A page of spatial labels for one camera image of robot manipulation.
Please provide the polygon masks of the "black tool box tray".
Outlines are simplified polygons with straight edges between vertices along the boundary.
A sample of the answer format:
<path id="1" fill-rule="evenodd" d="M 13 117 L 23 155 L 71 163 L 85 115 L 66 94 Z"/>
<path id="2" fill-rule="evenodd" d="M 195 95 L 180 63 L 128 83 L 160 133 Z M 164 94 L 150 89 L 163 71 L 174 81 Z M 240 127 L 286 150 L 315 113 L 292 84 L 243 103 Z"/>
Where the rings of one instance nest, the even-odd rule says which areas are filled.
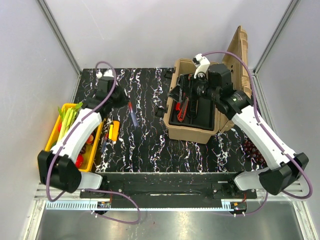
<path id="1" fill-rule="evenodd" d="M 212 100 L 202 97 L 188 99 L 187 112 L 183 122 L 179 122 L 177 119 L 179 112 L 175 110 L 176 103 L 173 100 L 168 121 L 170 125 L 208 131 L 214 129 L 215 104 L 213 97 Z"/>

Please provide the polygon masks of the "red handled pliers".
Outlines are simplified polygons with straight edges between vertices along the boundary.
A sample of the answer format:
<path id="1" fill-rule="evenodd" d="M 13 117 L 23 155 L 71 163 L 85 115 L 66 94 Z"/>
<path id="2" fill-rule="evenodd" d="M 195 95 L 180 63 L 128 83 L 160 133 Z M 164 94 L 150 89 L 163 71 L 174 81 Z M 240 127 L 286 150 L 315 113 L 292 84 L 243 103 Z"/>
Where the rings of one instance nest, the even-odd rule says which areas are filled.
<path id="1" fill-rule="evenodd" d="M 179 112 L 177 114 L 177 120 L 182 123 L 185 119 L 187 109 L 188 109 L 189 99 L 186 98 L 183 103 L 179 104 Z"/>

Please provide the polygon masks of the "yellow handled screwdriver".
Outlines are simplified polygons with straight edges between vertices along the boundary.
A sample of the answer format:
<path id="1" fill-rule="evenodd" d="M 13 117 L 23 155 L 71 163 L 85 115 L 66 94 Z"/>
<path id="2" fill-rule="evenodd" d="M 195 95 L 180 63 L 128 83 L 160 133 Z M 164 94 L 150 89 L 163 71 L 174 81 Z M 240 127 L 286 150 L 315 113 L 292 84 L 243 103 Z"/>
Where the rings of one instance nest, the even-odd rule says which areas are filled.
<path id="1" fill-rule="evenodd" d="M 113 124 L 110 124 L 109 129 L 108 129 L 108 138 L 112 139 L 112 134 L 113 134 Z"/>

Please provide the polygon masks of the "yellow utility knife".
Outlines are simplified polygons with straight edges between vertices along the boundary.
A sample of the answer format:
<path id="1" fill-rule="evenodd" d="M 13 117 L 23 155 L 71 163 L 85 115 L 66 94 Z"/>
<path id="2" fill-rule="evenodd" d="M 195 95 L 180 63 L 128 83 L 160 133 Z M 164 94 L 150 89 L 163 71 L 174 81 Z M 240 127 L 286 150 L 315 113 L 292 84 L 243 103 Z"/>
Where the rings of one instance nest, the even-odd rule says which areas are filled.
<path id="1" fill-rule="evenodd" d="M 119 129 L 120 129 L 120 122 L 118 120 L 114 120 L 111 124 L 113 124 L 113 132 L 112 132 L 112 140 L 113 142 L 116 142 L 119 135 Z"/>

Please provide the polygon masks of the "small blue red screwdriver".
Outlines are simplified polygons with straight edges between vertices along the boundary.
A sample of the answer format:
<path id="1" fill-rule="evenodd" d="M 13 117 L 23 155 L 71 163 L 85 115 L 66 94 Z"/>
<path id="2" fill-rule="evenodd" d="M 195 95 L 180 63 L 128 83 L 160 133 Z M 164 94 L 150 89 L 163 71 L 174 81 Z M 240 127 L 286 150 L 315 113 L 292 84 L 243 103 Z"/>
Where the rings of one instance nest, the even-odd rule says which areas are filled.
<path id="1" fill-rule="evenodd" d="M 109 134 L 106 133 L 104 138 L 103 138 L 103 141 L 102 141 L 102 146 L 101 146 L 101 149 L 100 149 L 101 153 L 103 153 L 105 151 L 108 139 L 109 139 Z"/>

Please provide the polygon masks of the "tan plastic tool box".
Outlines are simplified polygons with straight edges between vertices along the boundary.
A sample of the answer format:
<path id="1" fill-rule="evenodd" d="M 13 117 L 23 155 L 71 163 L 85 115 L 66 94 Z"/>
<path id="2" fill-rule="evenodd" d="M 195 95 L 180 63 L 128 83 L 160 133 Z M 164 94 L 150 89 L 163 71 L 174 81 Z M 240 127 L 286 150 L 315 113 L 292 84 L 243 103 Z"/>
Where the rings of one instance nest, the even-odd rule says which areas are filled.
<path id="1" fill-rule="evenodd" d="M 231 81 L 235 90 L 241 90 L 247 96 L 252 97 L 252 88 L 250 76 L 245 66 L 248 62 L 248 35 L 241 26 L 238 26 L 232 41 L 229 44 L 221 63 L 210 62 L 210 66 L 214 64 L 224 64 L 231 71 Z M 196 67 L 193 59 L 180 58 L 175 62 L 174 73 L 171 77 L 170 90 L 176 85 L 177 77 L 182 74 L 193 74 Z M 199 144 L 207 144 L 211 136 L 217 133 L 223 133 L 230 130 L 234 123 L 219 112 L 215 106 L 214 111 L 214 129 L 203 130 L 192 127 L 176 126 L 169 124 L 170 111 L 172 109 L 173 100 L 168 97 L 165 112 L 163 114 L 164 124 L 168 130 L 169 138 L 172 140 L 182 140 L 195 142 Z"/>

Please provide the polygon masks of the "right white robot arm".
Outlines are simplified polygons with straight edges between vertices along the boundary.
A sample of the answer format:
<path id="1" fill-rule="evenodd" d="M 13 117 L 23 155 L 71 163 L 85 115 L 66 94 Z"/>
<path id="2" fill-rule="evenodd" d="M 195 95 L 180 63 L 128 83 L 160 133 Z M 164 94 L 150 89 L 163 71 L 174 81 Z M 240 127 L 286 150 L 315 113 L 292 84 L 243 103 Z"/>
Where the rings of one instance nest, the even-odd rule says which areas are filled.
<path id="1" fill-rule="evenodd" d="M 234 89 L 232 72 L 226 65 L 200 66 L 195 73 L 181 74 L 168 97 L 181 105 L 199 98 L 212 101 L 260 151 L 267 167 L 236 175 L 227 186 L 231 197 L 239 198 L 248 189 L 264 189 L 276 196 L 303 175 L 309 163 L 307 155 L 286 145 L 262 119 L 250 97 Z"/>

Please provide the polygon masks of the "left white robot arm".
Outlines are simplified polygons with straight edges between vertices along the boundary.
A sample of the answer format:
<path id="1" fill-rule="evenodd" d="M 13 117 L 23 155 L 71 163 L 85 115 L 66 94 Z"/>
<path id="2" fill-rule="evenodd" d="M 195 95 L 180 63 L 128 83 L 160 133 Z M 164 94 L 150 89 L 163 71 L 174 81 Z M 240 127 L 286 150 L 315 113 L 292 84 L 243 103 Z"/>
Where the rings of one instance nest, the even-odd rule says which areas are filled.
<path id="1" fill-rule="evenodd" d="M 98 198 L 106 196 L 109 186 L 103 182 L 103 177 L 80 171 L 76 160 L 91 133 L 111 110 L 124 107 L 128 102 L 129 98 L 117 80 L 113 76 L 102 76 L 96 92 L 84 102 L 64 137 L 50 150 L 42 150 L 38 154 L 40 182 L 68 193 L 90 189 Z"/>

